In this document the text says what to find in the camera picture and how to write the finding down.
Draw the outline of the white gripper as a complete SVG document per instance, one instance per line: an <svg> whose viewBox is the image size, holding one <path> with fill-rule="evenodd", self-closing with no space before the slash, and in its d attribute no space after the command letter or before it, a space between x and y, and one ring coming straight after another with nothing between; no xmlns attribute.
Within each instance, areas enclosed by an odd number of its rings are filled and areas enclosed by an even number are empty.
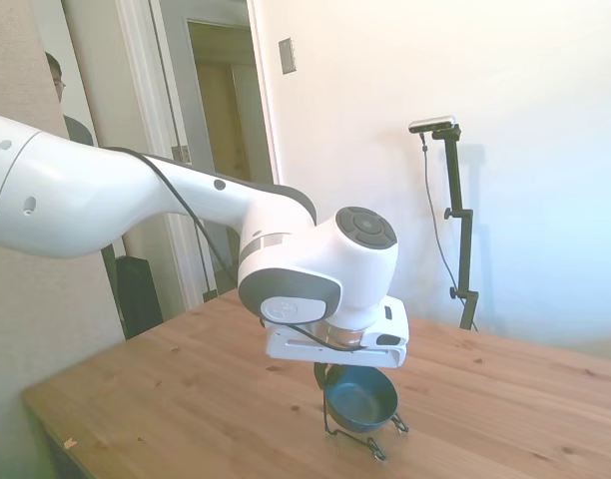
<svg viewBox="0 0 611 479"><path fill-rule="evenodd" d="M268 328L267 355L277 359L312 362L320 390L338 384L343 365L379 368L400 367L406 358L409 325L406 321L378 321L366 329L349 329L327 321L299 327L271 325Z"/></svg>

